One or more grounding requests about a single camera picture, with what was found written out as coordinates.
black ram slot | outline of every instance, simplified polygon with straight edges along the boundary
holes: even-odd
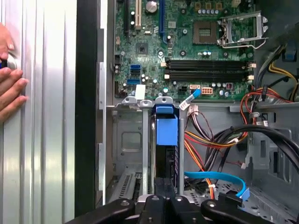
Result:
[[[123,34],[129,36],[129,0],[124,2],[124,14],[123,14]]]
[[[247,74],[238,73],[206,73],[198,71],[169,71],[171,81],[207,81],[207,82],[242,82],[247,80]]]
[[[167,63],[171,70],[246,70],[247,63],[235,61],[175,60]]]

finger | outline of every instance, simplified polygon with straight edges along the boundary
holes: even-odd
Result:
[[[28,97],[19,96],[12,103],[10,103],[7,107],[0,111],[0,124],[6,121],[11,115],[13,115],[26,101]]]
[[[7,79],[0,83],[0,96],[8,91],[23,75],[23,71],[20,69],[13,70]]]
[[[9,31],[6,36],[6,43],[7,43],[7,47],[9,50],[14,50],[14,42],[13,42],[13,39],[11,38]]]
[[[11,73],[11,70],[9,68],[3,68],[0,69],[0,83],[8,78],[9,74]]]
[[[5,40],[0,42],[0,58],[3,60],[8,59],[8,48]]]
[[[21,78],[0,97],[0,111],[7,107],[25,88],[28,80]]]

screw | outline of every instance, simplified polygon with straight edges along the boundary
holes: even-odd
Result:
[[[207,202],[207,205],[212,207],[212,208],[216,206],[216,204],[214,202],[211,202],[211,201]]]
[[[126,200],[122,201],[121,202],[121,206],[128,206],[130,203],[127,202]]]

motherboard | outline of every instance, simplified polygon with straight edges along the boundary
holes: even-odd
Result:
[[[145,99],[241,100],[251,89],[254,51],[224,48],[225,18],[255,12],[252,0],[117,0],[114,94]],[[231,41],[256,35],[255,18],[233,20]]]

blue drive bracket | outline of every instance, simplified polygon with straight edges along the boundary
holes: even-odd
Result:
[[[172,105],[157,105],[156,114],[173,114]]]
[[[178,146],[178,118],[157,119],[157,145]]]

